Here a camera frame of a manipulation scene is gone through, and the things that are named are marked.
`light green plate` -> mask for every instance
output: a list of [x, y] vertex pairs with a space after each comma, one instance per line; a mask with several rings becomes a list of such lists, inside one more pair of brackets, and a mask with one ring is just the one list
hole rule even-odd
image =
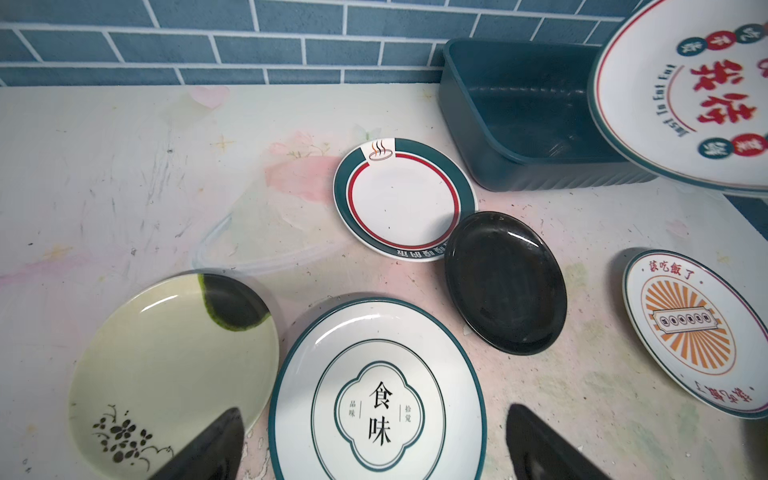
[[148, 478], [224, 410], [248, 429], [269, 400], [280, 345], [251, 289], [231, 278], [165, 280], [118, 308], [78, 362], [69, 425], [109, 478]]

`green rimmed plate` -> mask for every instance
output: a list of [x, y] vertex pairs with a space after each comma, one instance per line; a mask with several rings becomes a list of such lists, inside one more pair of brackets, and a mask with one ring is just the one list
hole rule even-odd
[[275, 476], [479, 478], [485, 405], [456, 338], [424, 310], [370, 298], [316, 320], [270, 404]]
[[744, 418], [768, 416], [768, 329], [723, 278], [648, 250], [624, 272], [624, 304], [654, 360], [691, 395]]
[[455, 226], [477, 210], [461, 169], [434, 148], [402, 138], [380, 138], [344, 157], [333, 198], [366, 246], [415, 262], [442, 257]]
[[626, 158], [701, 187], [768, 194], [768, 2], [656, 0], [603, 47], [588, 96]]
[[228, 408], [254, 424], [279, 352], [269, 310], [242, 283], [208, 273], [160, 282], [115, 310], [78, 361], [74, 443], [108, 478], [149, 478]]

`plate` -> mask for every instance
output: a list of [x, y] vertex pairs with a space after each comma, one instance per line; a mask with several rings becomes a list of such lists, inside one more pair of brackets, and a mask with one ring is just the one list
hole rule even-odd
[[680, 386], [725, 413], [768, 416], [768, 330], [728, 282], [684, 255], [649, 250], [624, 272], [624, 303]]
[[467, 324], [502, 352], [539, 353], [563, 330], [568, 298], [558, 262], [514, 217], [478, 212], [462, 220], [448, 241], [445, 279]]
[[768, 194], [768, 2], [658, 0], [604, 46], [592, 117], [655, 174]]
[[414, 262], [442, 257], [451, 231], [477, 210], [464, 172], [434, 148], [402, 138], [364, 143], [344, 157], [333, 198], [366, 246]]
[[108, 478], [149, 478], [230, 407], [248, 430], [279, 351], [269, 310], [242, 283], [207, 273], [158, 283], [115, 310], [78, 361], [74, 443]]
[[296, 341], [270, 403], [278, 479], [480, 478], [485, 405], [456, 338], [399, 300], [344, 303]]

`countertop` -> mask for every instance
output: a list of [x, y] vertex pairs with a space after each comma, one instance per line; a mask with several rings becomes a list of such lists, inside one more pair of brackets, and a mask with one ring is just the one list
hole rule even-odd
[[[621, 299], [627, 261], [663, 248], [710, 266], [768, 317], [768, 242], [721, 194], [665, 179], [502, 194], [475, 185], [480, 209], [526, 222], [566, 279], [563, 332], [527, 357], [464, 324], [441, 261], [389, 259], [352, 237], [330, 188], [355, 146], [407, 137], [461, 164], [436, 95], [434, 84], [0, 89], [0, 478], [96, 478], [68, 434], [78, 358], [124, 301], [203, 268], [265, 299], [283, 357], [355, 295], [431, 313], [479, 377], [483, 478], [514, 478], [504, 427], [513, 402], [617, 480], [765, 478], [768, 424], [683, 391]], [[247, 434], [238, 479], [273, 478], [266, 419]]]

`plastic container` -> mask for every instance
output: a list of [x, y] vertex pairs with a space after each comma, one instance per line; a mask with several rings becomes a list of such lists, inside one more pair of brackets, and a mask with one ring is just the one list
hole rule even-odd
[[443, 48], [439, 104], [470, 174], [493, 191], [653, 180], [603, 139], [587, 103], [600, 48], [462, 38]]

